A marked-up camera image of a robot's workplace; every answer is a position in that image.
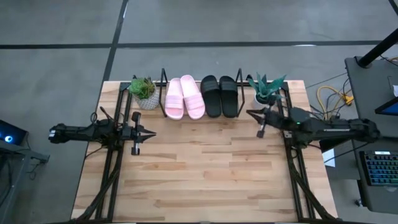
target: rgb keyboard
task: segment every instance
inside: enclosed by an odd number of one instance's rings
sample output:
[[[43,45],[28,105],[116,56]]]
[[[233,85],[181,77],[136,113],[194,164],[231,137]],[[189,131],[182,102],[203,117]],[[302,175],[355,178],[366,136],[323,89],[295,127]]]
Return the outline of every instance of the rgb keyboard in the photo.
[[[398,154],[366,151],[359,155],[368,185],[398,186]]]

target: plant pot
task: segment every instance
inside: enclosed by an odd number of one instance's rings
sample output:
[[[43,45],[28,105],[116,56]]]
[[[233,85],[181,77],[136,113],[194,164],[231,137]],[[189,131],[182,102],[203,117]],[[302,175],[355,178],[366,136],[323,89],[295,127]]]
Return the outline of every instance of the plant pot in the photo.
[[[256,98],[256,95],[254,95],[253,108],[255,110],[260,110],[260,109],[263,109],[265,107],[268,107],[268,104],[262,104],[262,103],[258,102],[257,98]]]
[[[153,110],[159,105],[159,90],[155,88],[155,92],[148,99],[140,100],[138,97],[134,96],[137,101],[138,106],[144,110]]]

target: gray floor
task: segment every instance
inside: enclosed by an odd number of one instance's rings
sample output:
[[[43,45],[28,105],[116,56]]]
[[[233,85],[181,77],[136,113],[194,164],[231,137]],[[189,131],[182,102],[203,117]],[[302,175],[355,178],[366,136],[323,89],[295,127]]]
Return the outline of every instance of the gray floor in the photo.
[[[3,0],[0,45],[110,44],[121,3]],[[130,0],[119,42],[381,40],[397,21],[388,0]],[[344,58],[363,55],[372,47],[118,49],[109,79],[130,80],[135,74],[156,80],[162,67],[169,78],[191,74],[196,79],[209,74],[235,76],[242,68],[245,75],[259,72],[273,79],[287,74],[288,79],[311,86],[345,73]],[[36,179],[27,178],[14,209],[16,223],[68,220],[86,144],[50,144],[47,134],[57,123],[89,123],[108,54],[109,49],[0,50],[0,119],[28,130],[32,148],[51,154]],[[385,53],[395,55],[398,47]],[[311,104],[319,108],[318,87],[340,89],[346,79],[342,75],[310,87]],[[323,91],[322,99],[329,94]],[[341,115],[355,118],[355,106],[343,108]],[[396,223],[398,215],[356,207],[355,181],[336,179],[335,170],[328,173],[340,218]]]

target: succulent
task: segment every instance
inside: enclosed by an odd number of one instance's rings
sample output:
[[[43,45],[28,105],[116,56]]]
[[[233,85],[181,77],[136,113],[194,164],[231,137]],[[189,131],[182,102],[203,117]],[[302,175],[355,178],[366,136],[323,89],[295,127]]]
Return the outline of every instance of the succulent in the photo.
[[[137,78],[136,76],[133,76],[129,91],[140,100],[143,100],[152,96],[155,92],[155,88],[155,84],[152,83],[150,77]]]
[[[257,83],[252,78],[249,79],[249,84],[256,90],[256,99],[262,104],[274,104],[276,100],[282,98],[281,95],[274,94],[283,85],[286,75],[278,78],[272,83],[267,84],[267,76],[264,75],[262,78],[257,73]]]

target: pink slide sandal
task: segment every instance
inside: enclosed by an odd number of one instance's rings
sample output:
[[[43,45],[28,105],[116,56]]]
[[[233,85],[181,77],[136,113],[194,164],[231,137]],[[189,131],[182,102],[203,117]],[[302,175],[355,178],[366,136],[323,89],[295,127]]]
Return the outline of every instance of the pink slide sandal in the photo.
[[[199,119],[205,114],[205,102],[195,80],[190,75],[181,77],[181,87],[189,117]]]
[[[171,119],[181,119],[184,115],[184,101],[179,78],[170,81],[165,101],[166,115]]]

